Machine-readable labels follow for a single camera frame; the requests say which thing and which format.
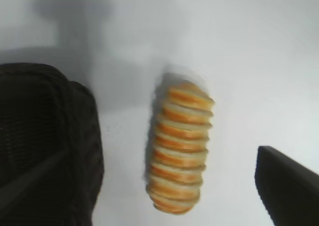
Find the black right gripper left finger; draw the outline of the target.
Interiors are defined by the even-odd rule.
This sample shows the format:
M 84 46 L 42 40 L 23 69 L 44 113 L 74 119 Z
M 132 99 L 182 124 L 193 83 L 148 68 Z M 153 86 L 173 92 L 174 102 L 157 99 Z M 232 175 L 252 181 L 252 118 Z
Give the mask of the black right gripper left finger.
M 2 226 L 62 226 L 70 185 L 67 150 L 49 156 L 0 189 Z

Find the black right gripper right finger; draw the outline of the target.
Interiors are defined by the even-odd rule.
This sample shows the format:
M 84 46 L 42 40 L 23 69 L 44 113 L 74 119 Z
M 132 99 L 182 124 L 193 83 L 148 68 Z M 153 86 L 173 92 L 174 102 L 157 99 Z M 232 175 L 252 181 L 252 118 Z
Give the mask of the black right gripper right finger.
M 255 185 L 276 226 L 319 224 L 319 176 L 270 146 L 258 148 Z

